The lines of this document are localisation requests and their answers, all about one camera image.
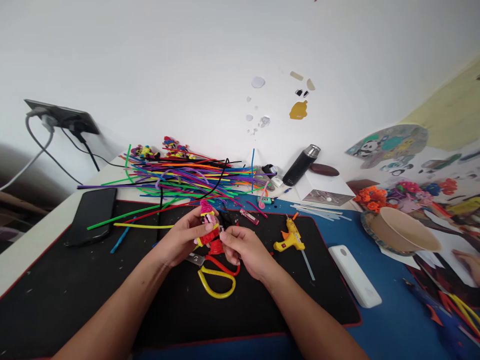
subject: red scissors handle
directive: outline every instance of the red scissors handle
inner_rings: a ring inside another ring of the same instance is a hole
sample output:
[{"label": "red scissors handle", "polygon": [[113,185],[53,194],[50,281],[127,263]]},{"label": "red scissors handle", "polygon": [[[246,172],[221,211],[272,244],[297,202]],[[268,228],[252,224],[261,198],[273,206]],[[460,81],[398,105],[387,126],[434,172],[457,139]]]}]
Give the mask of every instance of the red scissors handle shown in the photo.
[{"label": "red scissors handle", "polygon": [[240,272],[240,265],[238,265],[236,267],[236,271],[233,272],[229,269],[227,269],[223,264],[220,263],[220,261],[218,261],[216,258],[214,258],[213,256],[210,256],[210,255],[205,255],[205,261],[211,261],[212,263],[214,263],[215,265],[217,265],[220,270],[222,270],[224,273],[227,273],[229,275],[232,275],[232,276],[237,276]]}]

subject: bottle cap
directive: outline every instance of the bottle cap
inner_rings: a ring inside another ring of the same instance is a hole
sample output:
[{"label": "bottle cap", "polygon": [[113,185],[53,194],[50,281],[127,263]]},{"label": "bottle cap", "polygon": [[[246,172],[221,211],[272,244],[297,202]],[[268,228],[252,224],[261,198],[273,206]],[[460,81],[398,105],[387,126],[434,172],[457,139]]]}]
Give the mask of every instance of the bottle cap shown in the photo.
[{"label": "bottle cap", "polygon": [[319,157],[320,148],[317,145],[310,144],[309,147],[303,150],[303,153],[307,155],[309,158],[316,159]]}]

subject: white power bank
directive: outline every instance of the white power bank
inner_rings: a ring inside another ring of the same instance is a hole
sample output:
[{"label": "white power bank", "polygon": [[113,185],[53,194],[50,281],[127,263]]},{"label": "white power bank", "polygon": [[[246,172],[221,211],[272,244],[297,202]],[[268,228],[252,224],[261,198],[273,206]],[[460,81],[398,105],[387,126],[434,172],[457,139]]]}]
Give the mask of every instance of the white power bank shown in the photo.
[{"label": "white power bank", "polygon": [[349,249],[345,245],[337,245],[328,251],[360,306],[369,309],[380,305],[382,298]]}]

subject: yellow scissors handle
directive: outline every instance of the yellow scissors handle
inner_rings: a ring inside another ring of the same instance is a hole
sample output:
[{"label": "yellow scissors handle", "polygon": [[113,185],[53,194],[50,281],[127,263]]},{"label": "yellow scissors handle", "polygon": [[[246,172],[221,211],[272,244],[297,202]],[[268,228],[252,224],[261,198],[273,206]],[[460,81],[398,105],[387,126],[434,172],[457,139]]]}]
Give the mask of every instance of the yellow scissors handle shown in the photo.
[{"label": "yellow scissors handle", "polygon": [[[228,290],[227,292],[224,292],[224,293],[218,293],[218,292],[215,292],[213,291],[209,284],[207,283],[207,279],[205,279],[205,274],[210,274],[210,275],[216,275],[216,276],[222,276],[224,278],[228,278],[231,280],[232,284],[231,284],[231,289]],[[201,280],[201,284],[203,285],[203,287],[205,288],[206,292],[213,298],[215,299],[226,299],[228,298],[230,295],[232,295],[232,293],[234,292],[235,290],[235,286],[237,285],[237,282],[235,281],[235,278],[230,275],[230,274],[227,274],[223,271],[217,271],[217,270],[210,270],[210,269],[207,269],[205,266],[202,266],[200,268],[200,270],[198,270],[198,276],[200,277],[200,280]]]},{"label": "yellow scissors handle", "polygon": [[472,318],[469,316],[468,313],[470,313],[473,316],[473,318],[476,320],[477,324],[479,324],[479,325],[480,325],[480,317],[466,303],[464,303],[457,295],[448,294],[448,296],[450,296],[450,298],[453,300],[453,302],[458,307],[458,309],[461,311],[461,313],[463,314],[465,319],[467,319],[468,322],[470,322],[470,324],[478,332],[479,331],[478,327],[475,326],[475,323],[473,322]]}]

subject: yellow glue gun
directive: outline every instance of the yellow glue gun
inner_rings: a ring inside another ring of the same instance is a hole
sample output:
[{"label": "yellow glue gun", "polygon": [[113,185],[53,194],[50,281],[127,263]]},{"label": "yellow glue gun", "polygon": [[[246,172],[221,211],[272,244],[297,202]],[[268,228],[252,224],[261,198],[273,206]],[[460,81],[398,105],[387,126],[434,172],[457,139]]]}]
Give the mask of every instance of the yellow glue gun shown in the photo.
[{"label": "yellow glue gun", "polygon": [[300,233],[297,227],[295,226],[294,221],[288,216],[286,217],[286,227],[288,229],[288,233],[285,233],[282,231],[281,235],[283,236],[283,241],[275,242],[273,244],[273,248],[279,252],[282,252],[283,250],[288,249],[292,245],[297,250],[305,249],[304,243],[300,241]]}]

